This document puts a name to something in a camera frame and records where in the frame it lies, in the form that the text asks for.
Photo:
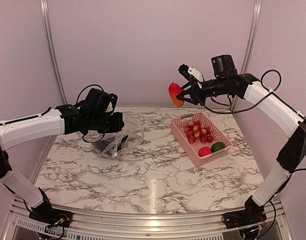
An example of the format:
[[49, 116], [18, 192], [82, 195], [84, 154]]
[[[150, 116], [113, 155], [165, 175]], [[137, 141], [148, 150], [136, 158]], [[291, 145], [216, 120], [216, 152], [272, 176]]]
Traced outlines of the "clear zip top bag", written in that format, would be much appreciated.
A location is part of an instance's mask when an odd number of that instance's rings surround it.
[[124, 112], [125, 126], [118, 133], [109, 133], [102, 140], [94, 143], [94, 150], [102, 158], [121, 159], [144, 139], [144, 128], [139, 113]]

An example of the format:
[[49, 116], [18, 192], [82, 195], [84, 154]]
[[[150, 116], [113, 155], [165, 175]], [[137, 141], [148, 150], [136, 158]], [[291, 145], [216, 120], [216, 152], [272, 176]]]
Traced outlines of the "pink perforated plastic basket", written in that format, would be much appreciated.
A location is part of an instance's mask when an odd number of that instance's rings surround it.
[[[189, 138], [184, 132], [184, 128], [188, 126], [188, 123], [191, 121], [200, 121], [205, 126], [210, 127], [211, 135], [213, 136], [214, 141], [202, 143], [198, 139], [194, 143], [190, 143]], [[214, 125], [214, 123], [203, 112], [186, 114], [181, 117], [172, 119], [171, 132], [196, 167], [202, 166], [208, 162], [225, 156], [228, 153], [228, 150], [232, 147], [232, 142]], [[199, 155], [199, 150], [202, 147], [208, 147], [211, 149], [214, 144], [219, 142], [222, 143], [224, 147], [220, 149], [218, 148], [216, 151], [211, 151], [210, 154], [205, 156]]]

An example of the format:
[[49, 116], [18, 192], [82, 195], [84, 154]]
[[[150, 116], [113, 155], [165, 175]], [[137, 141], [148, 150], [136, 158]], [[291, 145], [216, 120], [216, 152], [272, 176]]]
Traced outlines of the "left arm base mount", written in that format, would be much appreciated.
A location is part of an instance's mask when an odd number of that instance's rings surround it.
[[37, 207], [31, 207], [29, 210], [29, 218], [50, 224], [52, 227], [55, 226], [55, 223], [63, 219], [62, 225], [67, 228], [70, 226], [73, 213], [67, 210], [53, 208], [49, 198], [43, 190], [39, 188], [43, 202]]

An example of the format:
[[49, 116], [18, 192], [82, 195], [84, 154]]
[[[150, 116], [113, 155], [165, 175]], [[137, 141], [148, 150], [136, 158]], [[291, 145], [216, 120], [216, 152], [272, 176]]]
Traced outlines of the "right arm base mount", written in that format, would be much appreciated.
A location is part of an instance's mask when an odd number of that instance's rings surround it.
[[264, 206], [258, 206], [253, 202], [246, 202], [243, 210], [226, 212], [221, 217], [221, 221], [227, 229], [248, 226], [266, 219]]

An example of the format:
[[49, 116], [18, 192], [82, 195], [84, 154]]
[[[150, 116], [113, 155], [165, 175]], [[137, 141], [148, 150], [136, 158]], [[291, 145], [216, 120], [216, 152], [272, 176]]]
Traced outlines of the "red yellow lychee bunch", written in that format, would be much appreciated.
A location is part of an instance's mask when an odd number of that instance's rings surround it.
[[214, 142], [213, 129], [199, 120], [189, 121], [183, 132], [190, 144], [195, 143], [197, 140], [202, 144]]

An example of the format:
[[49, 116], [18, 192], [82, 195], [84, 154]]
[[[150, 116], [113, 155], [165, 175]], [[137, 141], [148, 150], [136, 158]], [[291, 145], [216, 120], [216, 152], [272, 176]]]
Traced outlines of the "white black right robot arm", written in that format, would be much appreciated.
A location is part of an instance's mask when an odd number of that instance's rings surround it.
[[248, 206], [241, 212], [240, 219], [251, 224], [260, 216], [258, 207], [264, 206], [287, 184], [306, 155], [306, 117], [294, 110], [274, 90], [265, 87], [261, 80], [252, 74], [237, 74], [235, 71], [220, 73], [215, 79], [204, 80], [201, 73], [185, 70], [181, 75], [187, 83], [181, 87], [183, 92], [176, 98], [201, 106], [206, 98], [218, 95], [233, 95], [259, 108], [275, 122], [288, 137], [288, 141], [277, 156], [277, 163], [258, 190], [247, 201]]

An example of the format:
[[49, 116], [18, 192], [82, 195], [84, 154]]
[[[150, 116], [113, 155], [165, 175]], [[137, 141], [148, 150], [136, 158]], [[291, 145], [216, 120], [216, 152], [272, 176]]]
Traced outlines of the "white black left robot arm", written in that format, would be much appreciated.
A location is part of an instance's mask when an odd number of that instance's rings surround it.
[[44, 222], [56, 218], [47, 196], [20, 172], [12, 169], [7, 151], [15, 146], [50, 136], [90, 131], [101, 135], [118, 133], [124, 127], [123, 114], [116, 112], [118, 97], [92, 84], [86, 98], [74, 105], [48, 108], [23, 118], [0, 121], [0, 183], [20, 196]]

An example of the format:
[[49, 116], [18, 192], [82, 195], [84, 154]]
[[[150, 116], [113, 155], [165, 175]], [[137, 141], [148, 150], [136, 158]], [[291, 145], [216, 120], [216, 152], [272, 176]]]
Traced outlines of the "long green cucumber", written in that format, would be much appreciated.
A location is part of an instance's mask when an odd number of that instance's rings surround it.
[[125, 144], [126, 140], [128, 138], [128, 135], [123, 136], [121, 142], [119, 143], [118, 147], [117, 147], [117, 151], [120, 151], [123, 147], [123, 145]]

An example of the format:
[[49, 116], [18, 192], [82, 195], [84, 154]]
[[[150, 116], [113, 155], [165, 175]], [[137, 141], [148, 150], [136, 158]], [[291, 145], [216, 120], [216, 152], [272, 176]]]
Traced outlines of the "dark purple eggplant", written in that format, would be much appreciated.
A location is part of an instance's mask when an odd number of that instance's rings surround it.
[[108, 140], [101, 140], [93, 143], [94, 149], [99, 154], [110, 155], [112, 151], [112, 142]]

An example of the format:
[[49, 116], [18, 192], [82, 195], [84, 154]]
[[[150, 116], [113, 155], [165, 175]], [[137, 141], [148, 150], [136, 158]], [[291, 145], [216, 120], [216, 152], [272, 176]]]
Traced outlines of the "orange red mango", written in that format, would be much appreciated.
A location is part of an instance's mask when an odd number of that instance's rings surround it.
[[179, 100], [177, 98], [178, 95], [183, 93], [182, 88], [178, 84], [176, 84], [176, 83], [171, 83], [169, 85], [168, 91], [169, 91], [169, 95], [170, 95], [174, 105], [176, 107], [182, 107], [184, 105], [184, 101], [183, 100]]

